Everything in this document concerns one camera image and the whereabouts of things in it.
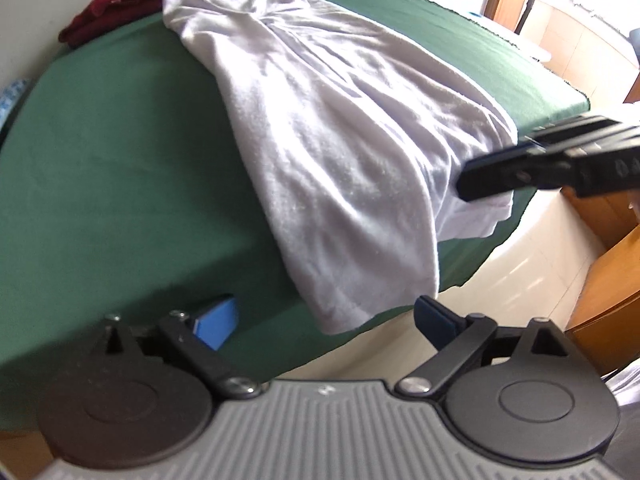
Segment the white t-shirt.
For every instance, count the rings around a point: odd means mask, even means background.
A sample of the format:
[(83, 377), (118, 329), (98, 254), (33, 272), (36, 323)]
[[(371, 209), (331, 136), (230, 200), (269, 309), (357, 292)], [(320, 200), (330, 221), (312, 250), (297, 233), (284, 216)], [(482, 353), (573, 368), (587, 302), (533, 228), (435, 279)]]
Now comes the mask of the white t-shirt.
[(513, 196), (460, 200), (470, 159), (518, 130), (481, 86), (326, 0), (164, 0), (215, 77), (288, 275), (320, 330), (435, 296), (437, 246), (488, 237)]

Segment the blue white patterned cloth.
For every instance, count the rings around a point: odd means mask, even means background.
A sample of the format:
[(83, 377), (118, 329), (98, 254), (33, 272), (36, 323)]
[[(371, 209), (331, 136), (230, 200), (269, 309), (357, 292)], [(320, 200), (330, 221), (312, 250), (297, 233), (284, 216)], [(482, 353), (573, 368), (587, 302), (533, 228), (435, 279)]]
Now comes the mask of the blue white patterned cloth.
[(0, 94), (0, 128), (1, 134), (9, 131), (10, 125), (14, 121), (18, 108), (26, 98), (27, 90), (30, 86), (28, 78), (20, 78), (12, 81), (1, 90)]

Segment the folded dark red sweater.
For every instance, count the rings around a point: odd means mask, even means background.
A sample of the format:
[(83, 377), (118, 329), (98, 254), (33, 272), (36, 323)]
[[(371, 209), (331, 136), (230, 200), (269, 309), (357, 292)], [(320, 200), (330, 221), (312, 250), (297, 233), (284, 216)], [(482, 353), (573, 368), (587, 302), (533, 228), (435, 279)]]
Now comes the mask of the folded dark red sweater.
[(163, 0), (91, 0), (58, 33), (58, 42), (77, 49), (119, 27), (160, 12)]

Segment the wooden cabinet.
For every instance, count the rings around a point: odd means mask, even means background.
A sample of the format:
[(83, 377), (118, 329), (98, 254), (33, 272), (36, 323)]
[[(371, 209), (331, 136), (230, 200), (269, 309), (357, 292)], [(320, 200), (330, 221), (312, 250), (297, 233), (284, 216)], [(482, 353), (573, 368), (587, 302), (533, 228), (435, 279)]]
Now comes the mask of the wooden cabinet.
[[(636, 118), (639, 63), (627, 35), (638, 25), (639, 0), (537, 0), (523, 34), (594, 112)], [(445, 296), (476, 300), (506, 324), (546, 316), (599, 372), (627, 364), (639, 354), (639, 221), (627, 195), (536, 193), (509, 239)]]

